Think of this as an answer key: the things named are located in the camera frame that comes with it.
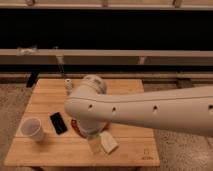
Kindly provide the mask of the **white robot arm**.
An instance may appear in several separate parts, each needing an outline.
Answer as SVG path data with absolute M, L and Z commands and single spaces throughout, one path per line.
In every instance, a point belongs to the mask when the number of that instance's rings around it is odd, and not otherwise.
M 64 108 L 85 135 L 111 122 L 213 137 L 213 86 L 109 94 L 102 78 L 87 75 L 69 92 Z

